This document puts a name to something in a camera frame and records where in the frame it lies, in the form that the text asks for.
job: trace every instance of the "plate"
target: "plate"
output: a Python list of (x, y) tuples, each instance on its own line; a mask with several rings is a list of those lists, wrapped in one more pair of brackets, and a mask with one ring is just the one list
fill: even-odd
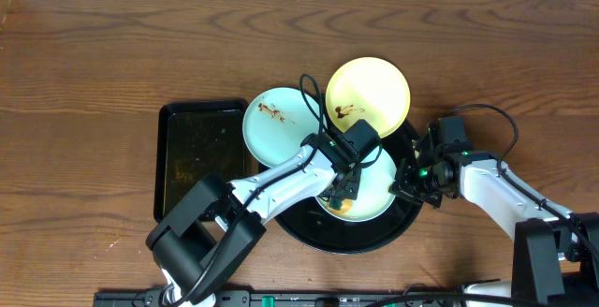
[[(306, 95), (312, 109), (318, 104)], [(301, 97), (300, 90), (274, 88), (252, 101), (243, 116), (243, 138), (261, 164), (272, 168), (298, 152), (301, 142), (318, 132), (318, 120)]]
[[(378, 149), (374, 149), (364, 162), (374, 160), (377, 154)], [(328, 213), (347, 222), (357, 223), (376, 218), (388, 209), (395, 198), (389, 193), (389, 187), (396, 171), (393, 159), (383, 150), (373, 165), (362, 170), (356, 200), (345, 199), (341, 210), (329, 208), (329, 204), (322, 198), (317, 197), (316, 200)]]
[(401, 71), (390, 62), (358, 58), (333, 74), (326, 105), (329, 118), (341, 131), (364, 119), (384, 138), (405, 120), (410, 89)]

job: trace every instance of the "green switch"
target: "green switch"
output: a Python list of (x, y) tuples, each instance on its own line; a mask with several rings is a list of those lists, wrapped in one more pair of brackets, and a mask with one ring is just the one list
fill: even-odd
[(262, 297), (262, 307), (274, 307), (274, 297)]

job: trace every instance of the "black rectangular tray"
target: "black rectangular tray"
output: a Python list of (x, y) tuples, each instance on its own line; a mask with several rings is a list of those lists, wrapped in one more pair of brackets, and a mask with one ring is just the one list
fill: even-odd
[[(204, 157), (210, 158), (211, 161), (209, 161), (209, 162), (213, 164), (214, 162), (212, 162), (212, 161), (221, 160), (223, 155), (231, 154), (231, 151), (228, 151), (228, 150), (220, 151), (218, 149), (211, 149), (211, 151), (209, 152), (210, 156), (201, 156), (201, 155), (195, 156), (194, 152), (193, 152), (194, 149), (189, 149), (190, 147), (195, 147), (195, 144), (190, 144), (193, 142), (190, 142), (189, 140), (194, 139), (193, 134), (197, 133), (195, 139), (199, 139), (201, 141), (202, 135), (204, 135), (206, 133), (207, 128), (202, 128), (202, 127), (198, 128), (198, 129), (193, 128), (192, 125), (194, 125), (194, 123), (192, 121), (193, 118), (191, 117), (191, 115), (197, 116), (197, 114), (199, 114), (199, 113), (205, 113), (205, 114), (207, 114), (206, 119), (214, 124), (216, 118), (218, 118), (219, 116), (228, 114), (229, 111), (239, 112), (241, 114), (241, 118), (242, 118), (246, 108), (247, 108), (247, 102), (245, 100), (233, 99), (233, 100), (222, 100), (222, 101), (198, 101), (198, 102), (174, 103), (174, 104), (166, 105), (160, 110), (160, 112), (158, 113), (158, 150), (157, 150), (157, 154), (156, 154), (156, 178), (155, 178), (154, 204), (153, 204), (153, 217), (156, 222), (160, 222), (164, 216), (165, 201), (167, 200), (166, 195), (167, 195), (167, 191), (168, 191), (167, 167), (168, 167), (168, 158), (169, 157), (173, 158), (174, 154), (176, 153), (176, 154), (179, 154), (180, 156), (183, 156), (186, 159), (186, 161), (184, 161), (183, 165), (181, 166), (181, 170), (178, 170), (178, 175), (180, 173), (183, 174), (182, 178), (184, 179), (185, 184), (183, 186), (180, 186), (180, 188), (184, 189), (186, 186), (191, 188), (191, 186), (193, 186), (193, 184), (195, 184), (197, 181), (199, 181), (199, 179), (201, 177), (203, 177), (203, 175), (198, 175), (193, 172), (193, 170), (190, 166), (193, 166), (194, 161), (192, 160), (190, 162), (189, 157), (193, 157), (194, 159), (201, 159)], [(177, 118), (176, 118), (177, 121), (183, 121), (183, 123), (184, 123), (185, 121), (187, 121), (187, 119), (184, 118), (184, 116), (186, 116), (186, 114), (190, 115), (190, 117), (188, 119), (189, 119), (189, 121), (192, 121), (192, 123), (190, 123), (189, 127), (187, 128), (187, 129), (191, 129), (191, 131), (183, 133), (184, 135), (181, 134), (181, 144), (175, 145), (175, 147), (177, 147), (177, 148), (187, 147), (187, 149), (189, 149), (189, 156), (185, 156), (183, 154), (183, 152), (181, 152), (181, 151), (171, 152), (171, 156), (168, 156), (168, 146), (169, 146), (169, 142), (168, 142), (169, 128), (168, 127), (169, 127), (169, 122), (171, 122), (171, 117), (173, 115), (175, 115), (175, 116), (177, 116)], [(243, 178), (246, 176), (246, 172), (248, 169), (248, 161), (250, 160), (250, 158), (249, 158), (249, 153), (247, 151), (247, 148), (245, 147), (245, 144), (243, 143), (241, 124), (240, 124), (240, 127), (235, 128), (235, 130), (236, 130), (236, 132), (239, 132), (239, 135), (241, 136), (242, 147), (240, 147), (239, 149), (241, 149), (242, 153), (235, 154), (234, 156), (229, 156), (228, 162), (229, 162), (229, 164), (233, 163), (233, 161), (230, 160), (231, 158), (234, 158), (235, 160), (239, 159), (239, 163), (241, 166), (241, 174), (239, 174), (239, 172), (232, 172), (232, 173), (229, 173), (230, 175), (227, 175), (227, 172), (221, 172), (221, 173), (225, 173), (225, 175), (221, 175), (224, 178), (226, 178), (227, 176), (231, 176), (233, 178)], [(218, 167), (219, 167), (218, 165), (212, 166), (211, 172), (219, 173), (219, 171), (222, 171), (222, 170), (219, 170)], [(185, 193), (178, 194), (177, 196), (182, 197), (185, 195)], [(208, 221), (208, 220), (212, 220), (212, 219), (213, 219), (213, 217), (210, 216), (209, 214), (206, 214), (201, 217), (202, 221)]]

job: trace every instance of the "food stain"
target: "food stain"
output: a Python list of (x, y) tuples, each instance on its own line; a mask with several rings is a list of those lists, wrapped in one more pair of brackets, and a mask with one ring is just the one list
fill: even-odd
[(343, 107), (339, 106), (339, 107), (335, 108), (335, 111), (337, 112), (337, 118), (342, 119), (347, 115), (351, 115), (352, 113), (364, 112), (366, 110), (354, 108), (354, 105), (349, 105), (349, 106), (343, 106)]
[(335, 210), (335, 209), (331, 208), (329, 205), (327, 205), (327, 210), (329, 210), (332, 213), (344, 214), (344, 213), (350, 211), (352, 209), (352, 207), (354, 206), (354, 201), (351, 199), (344, 199), (341, 203), (342, 203), (341, 208), (339, 210)]
[(175, 161), (175, 178), (181, 183), (193, 183), (194, 175), (191, 172), (185, 172), (182, 170), (181, 161)]
[(265, 105), (263, 103), (258, 104), (258, 109), (262, 112), (267, 113), (268, 115), (270, 115), (270, 117), (272, 119), (277, 119), (279, 121), (281, 121), (281, 123), (285, 123), (285, 117), (283, 117), (283, 113), (276, 109), (276, 106), (274, 106), (274, 104), (270, 104), (270, 107), (268, 105)]

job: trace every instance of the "wire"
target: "wire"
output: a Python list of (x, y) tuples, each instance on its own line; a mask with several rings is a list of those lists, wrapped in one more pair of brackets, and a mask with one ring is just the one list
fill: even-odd
[[(410, 291), (412, 290), (412, 288), (417, 287), (417, 286), (426, 287), (426, 285), (422, 284), (422, 283), (411, 284), (409, 287), (405, 288), (405, 290), (403, 291), (402, 295), (403, 296), (408, 295), (408, 293), (410, 293)], [(403, 303), (403, 305), (405, 307), (411, 306), (412, 305), (412, 301), (406, 301), (406, 302)]]
[[(303, 102), (305, 102), (305, 103), (306, 103), (306, 106), (308, 106), (308, 110), (309, 110), (309, 111), (310, 111), (310, 113), (311, 113), (311, 114), (312, 114), (312, 115), (313, 115), (313, 116), (316, 118), (316, 120), (318, 120), (318, 121), (320, 122), (320, 121), (321, 121), (321, 120), (320, 120), (320, 117), (319, 117), (318, 115), (316, 115), (316, 112), (315, 112), (315, 111), (312, 109), (312, 106), (310, 106), (310, 103), (308, 102), (308, 98), (306, 97), (306, 94), (305, 94), (305, 92), (303, 91), (303, 82), (302, 82), (302, 80), (300, 80), (300, 81), (299, 81), (299, 89), (301, 90), (301, 97), (303, 97)], [(320, 94), (320, 91), (319, 91), (319, 90), (318, 90), (318, 92), (316, 93), (316, 97), (318, 97), (318, 101), (319, 101), (319, 104), (318, 104), (318, 106), (320, 107), (320, 109), (322, 109), (322, 108), (323, 108), (323, 107), (322, 107), (322, 96), (321, 96), (321, 94)], [(378, 158), (381, 156), (381, 153), (382, 153), (382, 152), (383, 152), (383, 145), (382, 145), (382, 144), (379, 144), (379, 145), (378, 145), (378, 153), (376, 154), (376, 157), (374, 158), (374, 160), (372, 160), (372, 161), (370, 161), (370, 162), (360, 163), (360, 164), (358, 164), (358, 167), (360, 167), (360, 168), (368, 168), (368, 167), (370, 167), (370, 166), (371, 166), (371, 165), (373, 165), (373, 164), (374, 164), (376, 161), (378, 161)]]
[(519, 138), (518, 126), (516, 125), (516, 122), (509, 114), (507, 114), (505, 111), (503, 111), (495, 106), (492, 106), (492, 105), (471, 104), (471, 105), (457, 107), (443, 117), (447, 117), (447, 116), (450, 116), (452, 114), (455, 114), (455, 113), (458, 113), (458, 112), (461, 112), (464, 110), (478, 109), (478, 108), (497, 111), (498, 113), (502, 114), (505, 117), (505, 119), (507, 119), (507, 121), (509, 121), (509, 123), (512, 125), (512, 128), (514, 129), (514, 138), (512, 139), (512, 142), (510, 143), (507, 150), (505, 150), (505, 153), (501, 156), (501, 158), (497, 160), (497, 170), (499, 170), (499, 174), (508, 183), (510, 183), (513, 187), (515, 187), (518, 191), (520, 191), (524, 196), (528, 197), (532, 202), (534, 202), (534, 204), (538, 205), (539, 209), (540, 208), (545, 209), (547, 212), (556, 216), (558, 218), (558, 220), (563, 222), (568, 227), (568, 229), (572, 233), (574, 233), (575, 236), (577, 236), (579, 242), (589, 251), (589, 253), (591, 253), (591, 256), (597, 262), (599, 262), (599, 250), (597, 250), (597, 248), (589, 241), (589, 239), (587, 239), (587, 237), (585, 237), (582, 234), (582, 232), (577, 227), (575, 227), (574, 224), (568, 218), (566, 218), (563, 214), (561, 214), (560, 212), (555, 210), (555, 208), (551, 207), (548, 204), (546, 199), (539, 199), (537, 196), (531, 194), (528, 190), (524, 189), (520, 184), (516, 183), (516, 181), (512, 180), (509, 176), (507, 176), (506, 170), (504, 168), (502, 168), (502, 162), (504, 161), (507, 154), (512, 150), (512, 148), (514, 148), (514, 146), (518, 142), (518, 138)]
[[(164, 286), (162, 288), (162, 291), (160, 292), (160, 297), (159, 298), (163, 300), (164, 299), (164, 294), (166, 292), (168, 292), (168, 291), (171, 291), (172, 287), (173, 287), (172, 284)], [(152, 291), (155, 291), (156, 289), (157, 289), (156, 287), (153, 287), (153, 288), (144, 289), (144, 290), (138, 292), (138, 294), (136, 294), (135, 296), (133, 296), (133, 299), (131, 300), (131, 306), (132, 307), (139, 307), (138, 306), (138, 301), (140, 301), (141, 302), (141, 307), (144, 307), (145, 306), (146, 297), (144, 296), (142, 300), (140, 300), (139, 297), (141, 297), (142, 294), (148, 294), (148, 293), (150, 293)]]
[(320, 143), (320, 140), (322, 139), (322, 133), (324, 130), (324, 123), (325, 123), (325, 118), (324, 118), (324, 111), (323, 111), (323, 105), (322, 105), (322, 95), (320, 94), (320, 89), (318, 88), (318, 82), (316, 82), (316, 79), (308, 74), (302, 74), (301, 77), (299, 77), (299, 91), (301, 92), (301, 96), (303, 97), (304, 102), (306, 103), (306, 105), (308, 106), (308, 108), (310, 109), (310, 111), (312, 112), (312, 114), (315, 115), (314, 110), (312, 109), (312, 107), (310, 107), (310, 104), (308, 103), (308, 99), (306, 98), (306, 93), (303, 89), (303, 82), (304, 79), (308, 78), (308, 80), (310, 80), (316, 90), (316, 100), (318, 101), (318, 134), (316, 136), (316, 147), (314, 147), (312, 149), (312, 152), (310, 153), (310, 155), (308, 155), (308, 158), (305, 159), (305, 161), (303, 163), (301, 163), (299, 166), (289, 170), (288, 172), (281, 174), (275, 178), (273, 178), (272, 180), (262, 184), (261, 186), (258, 186), (253, 192), (252, 194), (247, 198), (247, 200), (245, 200), (245, 203), (243, 203), (243, 205), (241, 206), (241, 209), (239, 210), (237, 217), (235, 217), (235, 219), (233, 220), (233, 223), (231, 223), (228, 226), (228, 229), (225, 232), (225, 235), (223, 236), (223, 238), (221, 239), (221, 241), (218, 243), (218, 245), (216, 245), (216, 249), (214, 249), (214, 253), (212, 253), (212, 256), (210, 257), (210, 260), (208, 260), (208, 264), (206, 265), (206, 268), (204, 269), (204, 271), (202, 272), (202, 274), (199, 276), (199, 278), (197, 278), (196, 282), (194, 283), (194, 285), (191, 287), (191, 289), (189, 289), (189, 291), (187, 291), (187, 293), (185, 293), (180, 299), (178, 299), (175, 302), (172, 302), (171, 304), (168, 305), (168, 307), (180, 307), (182, 304), (184, 304), (186, 301), (189, 300), (189, 298), (191, 298), (191, 296), (196, 292), (197, 288), (200, 286), (200, 284), (204, 281), (204, 279), (206, 278), (207, 274), (210, 272), (210, 270), (212, 269), (212, 267), (214, 266), (214, 263), (216, 262), (216, 260), (219, 258), (219, 256), (221, 255), (222, 249), (223, 249), (223, 245), (227, 244), (228, 241), (230, 240), (232, 231), (235, 229), (235, 226), (239, 223), (239, 221), (242, 219), (242, 217), (244, 216), (245, 211), (247, 210), (248, 206), (250, 205), (250, 203), (256, 198), (258, 197), (258, 195), (260, 195), (262, 192), (264, 192), (264, 190), (266, 190), (269, 186), (281, 181), (284, 178), (287, 178), (288, 176), (301, 171), (303, 169), (305, 169), (310, 162), (312, 162), (312, 160), (314, 159), (314, 156), (316, 155), (316, 152), (318, 151), (318, 143)]
[(383, 152), (383, 145), (379, 144), (378, 145), (378, 153), (376, 153), (376, 157), (374, 158), (374, 160), (370, 161), (370, 162), (363, 162), (360, 163), (358, 166), (360, 168), (368, 168), (371, 165), (373, 165), (374, 163), (376, 163), (376, 161), (378, 161), (378, 158), (381, 156), (381, 153)]
[(402, 295), (395, 298), (380, 300), (367, 305), (366, 307), (385, 307), (392, 303), (402, 303), (408, 301), (426, 301), (426, 300), (449, 300), (449, 301), (476, 301), (486, 303), (496, 303), (513, 307), (547, 307), (547, 305), (532, 302), (528, 300), (495, 297), (481, 294), (463, 294), (463, 293), (423, 293)]

